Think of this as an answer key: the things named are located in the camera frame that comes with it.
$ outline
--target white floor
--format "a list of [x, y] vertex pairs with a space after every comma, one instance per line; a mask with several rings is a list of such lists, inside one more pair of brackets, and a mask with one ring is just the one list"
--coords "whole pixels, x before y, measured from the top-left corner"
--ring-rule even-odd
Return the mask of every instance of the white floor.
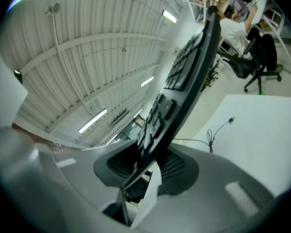
[[[288, 45], [287, 48], [291, 56], [291, 46]], [[281, 45], [276, 44], [276, 49], [277, 63], [291, 70], [291, 65]], [[251, 75], [245, 80], [239, 79], [231, 68], [221, 63], [217, 71], [219, 73], [219, 79], [215, 80], [211, 87], [207, 87], [202, 92], [198, 102], [178, 132], [176, 138], [192, 139], [211, 118], [225, 95], [246, 94], [243, 91], [243, 87], [251, 79]], [[280, 75], [282, 77], [280, 83], [277, 80], [270, 80], [267, 77], [262, 79], [262, 91], [267, 96], [291, 97], [291, 75], [285, 71], [282, 71]], [[247, 94], [258, 94], [258, 81], [253, 82], [247, 89]]]

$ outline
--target black cable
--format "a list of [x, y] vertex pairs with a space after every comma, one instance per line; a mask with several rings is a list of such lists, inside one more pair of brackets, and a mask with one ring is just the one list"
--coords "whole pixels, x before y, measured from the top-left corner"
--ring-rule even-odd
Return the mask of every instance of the black cable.
[[219, 132], [220, 129], [222, 129], [225, 125], [227, 125], [228, 123], [231, 123], [235, 120], [234, 117], [231, 117], [226, 123], [224, 123], [217, 131], [216, 133], [214, 134], [214, 136], [212, 137], [212, 130], [211, 129], [208, 129], [207, 130], [207, 139], [208, 139], [208, 143], [207, 142], [204, 142], [204, 141], [201, 141], [201, 140], [194, 140], [194, 139], [179, 139], [179, 138], [174, 138], [174, 140], [187, 140], [187, 141], [196, 141], [196, 142], [202, 142], [202, 143], [205, 143], [207, 146], [209, 146], [209, 149], [210, 149], [210, 153], [213, 153], [213, 150], [212, 150], [212, 144], [215, 140], [215, 136], [217, 135], [217, 133]]

